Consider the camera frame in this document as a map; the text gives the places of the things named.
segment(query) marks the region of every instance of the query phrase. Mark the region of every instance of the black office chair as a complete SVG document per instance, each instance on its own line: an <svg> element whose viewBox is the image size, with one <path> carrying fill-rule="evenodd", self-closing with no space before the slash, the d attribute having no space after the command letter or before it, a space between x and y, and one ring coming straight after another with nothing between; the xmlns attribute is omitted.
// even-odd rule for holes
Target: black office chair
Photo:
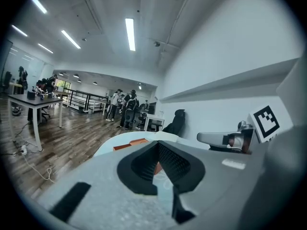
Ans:
<svg viewBox="0 0 307 230"><path fill-rule="evenodd" d="M146 116L147 116L146 113L142 113L142 116L139 117L139 120L141 122L136 126L136 128L140 129L140 126L145 126Z"/></svg>
<svg viewBox="0 0 307 230"><path fill-rule="evenodd" d="M41 108L41 110L42 110L42 112L41 112L41 115L42 115L42 117L46 120L46 122L48 121L47 120L47 118L45 117L45 116L48 116L49 118L50 118L50 115L46 112L46 109L47 107L42 107Z"/></svg>
<svg viewBox="0 0 307 230"><path fill-rule="evenodd" d="M153 105L150 105L148 107L148 114L154 114L154 106Z"/></svg>
<svg viewBox="0 0 307 230"><path fill-rule="evenodd" d="M1 85L1 88L2 88L1 92L5 91L9 88L11 77L12 77L11 73L9 71L7 71L5 73L3 84Z"/></svg>
<svg viewBox="0 0 307 230"><path fill-rule="evenodd" d="M167 127L165 127L162 131L174 135L178 135L182 126L184 125L186 121L186 114L184 112L184 109L179 109L175 111L175 117L173 119L173 122L169 124Z"/></svg>

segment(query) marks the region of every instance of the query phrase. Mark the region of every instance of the gray table surface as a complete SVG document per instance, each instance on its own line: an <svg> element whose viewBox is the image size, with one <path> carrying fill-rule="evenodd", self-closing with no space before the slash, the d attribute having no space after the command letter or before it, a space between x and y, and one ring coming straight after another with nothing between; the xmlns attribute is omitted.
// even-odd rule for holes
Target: gray table surface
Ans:
<svg viewBox="0 0 307 230"><path fill-rule="evenodd" d="M9 94L8 97L10 99L13 99L13 100L17 100L17 101L20 101L20 102L23 102L23 103L26 103L28 105L32 105L32 106L40 106L40 105L44 105L44 104L47 104L47 103L58 103L58 102L61 102L62 100L61 99L58 99L58 98L48 98L48 97L44 97L43 100L41 100L39 98L39 96L35 96L35 99L34 100L30 100L27 98L27 95L26 94Z"/></svg>

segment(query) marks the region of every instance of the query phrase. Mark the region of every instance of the railing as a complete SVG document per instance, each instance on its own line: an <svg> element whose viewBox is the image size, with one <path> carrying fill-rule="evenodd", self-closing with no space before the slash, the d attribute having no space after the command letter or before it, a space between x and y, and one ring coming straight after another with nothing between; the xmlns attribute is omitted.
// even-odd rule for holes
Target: railing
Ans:
<svg viewBox="0 0 307 230"><path fill-rule="evenodd" d="M94 109L95 110L101 110L102 109L102 104L99 102L95 103L95 101L108 101L108 97L96 95L96 94L90 94L78 90L71 90L64 88L64 91L67 92L67 96L63 96L63 101L64 104L66 102L66 105L69 107L72 107L74 109L79 109L80 107L82 108L83 112L87 113L88 109Z"/></svg>

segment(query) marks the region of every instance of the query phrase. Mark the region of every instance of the ceiling beam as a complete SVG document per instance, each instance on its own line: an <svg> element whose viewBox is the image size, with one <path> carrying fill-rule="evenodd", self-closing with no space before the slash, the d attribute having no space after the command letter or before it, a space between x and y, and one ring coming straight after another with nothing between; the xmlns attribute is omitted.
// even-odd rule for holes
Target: ceiling beam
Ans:
<svg viewBox="0 0 307 230"><path fill-rule="evenodd" d="M93 6L92 0L84 0L84 1L85 1L86 6L88 7L88 9L91 13L91 16L93 17L93 20L95 21L95 24L96 24L98 30L100 31L101 34L103 34L104 30L101 26L99 19L98 19L97 12L96 12L96 10Z"/></svg>
<svg viewBox="0 0 307 230"><path fill-rule="evenodd" d="M178 15L177 15L177 18L175 19L174 24L173 24L173 26L171 27L171 30L170 30L169 35L168 35L168 37L167 37L166 43L164 44L163 49L162 49L162 51L161 51L161 54L160 54L160 56L159 56L158 66L159 66L159 64L160 64L160 61L161 61L161 58L162 58L162 54L163 54L163 52L165 51L165 47L169 44L169 40L170 40L172 31L173 31L174 27L176 26L177 21L178 21L180 15L181 15L181 12L183 11L183 9L184 9L184 7L186 6L187 2L188 2L188 0L184 0L184 1L183 1L182 6L181 6L181 8L180 8L180 10L179 10L179 13L178 13Z"/></svg>

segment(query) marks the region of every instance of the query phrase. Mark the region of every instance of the desk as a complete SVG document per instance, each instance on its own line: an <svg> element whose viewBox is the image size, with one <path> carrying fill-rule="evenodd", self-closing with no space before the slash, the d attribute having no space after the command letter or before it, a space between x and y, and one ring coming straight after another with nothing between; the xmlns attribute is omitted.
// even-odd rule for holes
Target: desk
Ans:
<svg viewBox="0 0 307 230"><path fill-rule="evenodd" d="M58 98L44 98L43 100L41 100L39 96L35 96L34 100L29 100L26 94L10 94L8 95L8 97L9 97L8 99L9 124L13 141L14 142L16 141L16 136L14 133L13 123L12 123L12 102L33 109L33 129L35 134L35 140L38 149L42 150L42 146L40 144L40 139L39 139L38 127L37 127L37 110L45 106L59 103L59 127L62 128L62 106L63 106L62 100L59 100Z"/></svg>
<svg viewBox="0 0 307 230"><path fill-rule="evenodd" d="M18 84L18 83L15 83L15 82L10 82L10 86L12 86L12 94L14 94L15 87L23 88L23 86L21 84Z"/></svg>
<svg viewBox="0 0 307 230"><path fill-rule="evenodd" d="M105 115L105 107L106 107L106 103L103 100L94 100L94 106L93 106L93 113L95 111L95 104L97 103L101 103L104 107L103 107L103 111L102 111L102 116Z"/></svg>
<svg viewBox="0 0 307 230"><path fill-rule="evenodd" d="M145 130L145 131L147 131L149 119L161 121L161 122L162 122L161 130L163 129L163 125L164 125L164 119L163 119L163 118L161 118L161 117L159 117L159 116L157 116L157 115L147 114L147 116L146 116L146 121L145 121L145 125L144 125L144 130Z"/></svg>
<svg viewBox="0 0 307 230"><path fill-rule="evenodd" d="M132 140L142 139L145 138L147 140L150 135L154 134L154 132L149 131L135 131L135 132L128 132L123 133L114 137L111 137L109 140L107 140L104 144L100 146L100 148L97 150L97 152L94 154L93 157L97 157L102 154L106 154L109 152L113 152L113 147L128 144ZM187 140L181 137L178 137L177 143L196 147L204 150L208 150L210 146L208 144L201 143L196 140Z"/></svg>
<svg viewBox="0 0 307 230"><path fill-rule="evenodd" d="M59 98L61 99L61 100L63 100L63 95L67 95L67 96L69 96L70 95L70 93L68 93L68 92L60 92L60 91L53 91L53 93L54 94L59 94Z"/></svg>

